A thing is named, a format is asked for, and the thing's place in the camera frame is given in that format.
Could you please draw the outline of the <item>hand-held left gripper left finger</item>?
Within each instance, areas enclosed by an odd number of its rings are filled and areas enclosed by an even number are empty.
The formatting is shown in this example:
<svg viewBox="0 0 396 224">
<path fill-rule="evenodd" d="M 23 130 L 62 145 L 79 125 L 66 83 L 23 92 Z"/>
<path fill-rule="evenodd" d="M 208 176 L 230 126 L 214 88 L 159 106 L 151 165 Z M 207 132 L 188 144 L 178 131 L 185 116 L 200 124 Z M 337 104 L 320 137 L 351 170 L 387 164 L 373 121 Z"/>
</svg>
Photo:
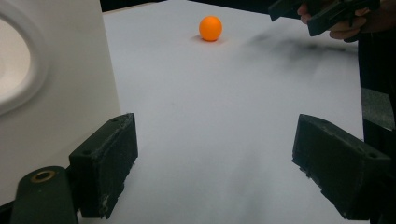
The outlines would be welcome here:
<svg viewBox="0 0 396 224">
<path fill-rule="evenodd" d="M 110 218 L 137 158 L 134 113 L 110 119 L 69 155 L 83 217 Z"/>
</svg>

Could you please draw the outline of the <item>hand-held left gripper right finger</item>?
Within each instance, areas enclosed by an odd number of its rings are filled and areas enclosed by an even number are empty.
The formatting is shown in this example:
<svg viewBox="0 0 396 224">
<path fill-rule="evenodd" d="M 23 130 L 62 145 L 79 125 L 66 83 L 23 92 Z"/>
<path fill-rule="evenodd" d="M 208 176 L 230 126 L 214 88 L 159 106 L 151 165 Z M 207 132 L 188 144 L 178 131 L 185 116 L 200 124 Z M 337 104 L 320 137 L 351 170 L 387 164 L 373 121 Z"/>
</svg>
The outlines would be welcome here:
<svg viewBox="0 0 396 224">
<path fill-rule="evenodd" d="M 331 122 L 300 115 L 292 161 L 348 220 L 392 219 L 392 157 Z"/>
</svg>

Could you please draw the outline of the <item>orange ball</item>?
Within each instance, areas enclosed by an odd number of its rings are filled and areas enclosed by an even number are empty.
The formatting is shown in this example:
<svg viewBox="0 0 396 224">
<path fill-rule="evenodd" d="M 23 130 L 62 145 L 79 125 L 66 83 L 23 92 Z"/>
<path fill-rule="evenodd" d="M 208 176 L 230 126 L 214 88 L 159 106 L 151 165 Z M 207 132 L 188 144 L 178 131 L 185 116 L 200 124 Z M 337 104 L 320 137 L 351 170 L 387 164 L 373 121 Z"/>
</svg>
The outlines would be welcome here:
<svg viewBox="0 0 396 224">
<path fill-rule="evenodd" d="M 216 16 L 206 16 L 199 24 L 199 33 L 205 41 L 216 41 L 222 33 L 222 23 Z"/>
</svg>

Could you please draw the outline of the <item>white plastic bin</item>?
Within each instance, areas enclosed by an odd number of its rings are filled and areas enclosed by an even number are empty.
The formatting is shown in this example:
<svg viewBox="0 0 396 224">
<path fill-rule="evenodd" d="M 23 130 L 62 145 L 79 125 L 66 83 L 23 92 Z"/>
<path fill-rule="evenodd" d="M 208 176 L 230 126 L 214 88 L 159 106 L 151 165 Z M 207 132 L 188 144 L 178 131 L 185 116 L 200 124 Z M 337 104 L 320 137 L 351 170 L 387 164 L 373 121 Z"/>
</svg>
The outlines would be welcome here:
<svg viewBox="0 0 396 224">
<path fill-rule="evenodd" d="M 0 0 L 0 205 L 119 114 L 100 0 Z"/>
</svg>

